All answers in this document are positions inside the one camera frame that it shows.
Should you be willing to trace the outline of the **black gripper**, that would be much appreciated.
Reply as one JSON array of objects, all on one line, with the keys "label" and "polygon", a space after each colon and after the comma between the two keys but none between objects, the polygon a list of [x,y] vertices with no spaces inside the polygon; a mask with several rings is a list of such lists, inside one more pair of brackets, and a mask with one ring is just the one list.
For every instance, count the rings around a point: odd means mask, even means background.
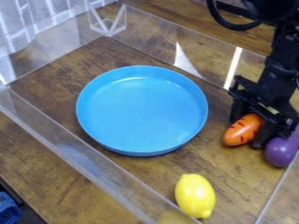
[{"label": "black gripper", "polygon": [[265,58],[265,67],[257,82],[241,75],[233,78],[228,88],[232,96],[229,122],[233,123],[247,113],[261,121],[251,146],[260,149],[273,137],[288,138],[299,123],[299,113],[289,100],[297,88],[299,71],[287,69]]}]

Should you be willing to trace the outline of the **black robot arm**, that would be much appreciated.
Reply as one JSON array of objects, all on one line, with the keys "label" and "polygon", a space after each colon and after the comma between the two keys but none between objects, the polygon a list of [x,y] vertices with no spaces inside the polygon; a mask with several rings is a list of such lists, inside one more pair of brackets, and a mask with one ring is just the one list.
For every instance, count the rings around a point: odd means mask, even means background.
[{"label": "black robot arm", "polygon": [[252,146],[259,148],[273,137],[288,138],[299,124],[291,98],[299,88],[299,0],[243,0],[255,20],[275,23],[272,51],[265,57],[257,81],[235,77],[228,89],[233,102],[229,120],[253,112],[264,120]]}]

